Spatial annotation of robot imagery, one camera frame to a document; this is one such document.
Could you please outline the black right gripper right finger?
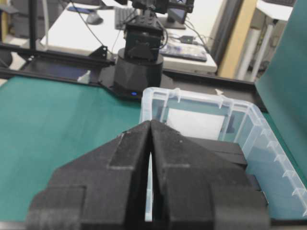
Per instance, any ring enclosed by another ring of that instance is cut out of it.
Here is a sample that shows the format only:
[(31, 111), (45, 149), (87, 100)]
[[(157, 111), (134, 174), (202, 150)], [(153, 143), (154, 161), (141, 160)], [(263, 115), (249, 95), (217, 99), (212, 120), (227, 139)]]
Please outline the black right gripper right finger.
[(168, 230), (267, 230), (264, 196), (245, 171), (151, 121), (153, 218)]

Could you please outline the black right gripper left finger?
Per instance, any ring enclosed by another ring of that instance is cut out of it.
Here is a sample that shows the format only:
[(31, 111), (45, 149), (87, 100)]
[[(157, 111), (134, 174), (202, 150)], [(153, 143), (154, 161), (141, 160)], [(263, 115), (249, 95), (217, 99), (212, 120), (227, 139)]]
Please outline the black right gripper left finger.
[(34, 196), (28, 230), (136, 230), (144, 223), (151, 123), (57, 168)]

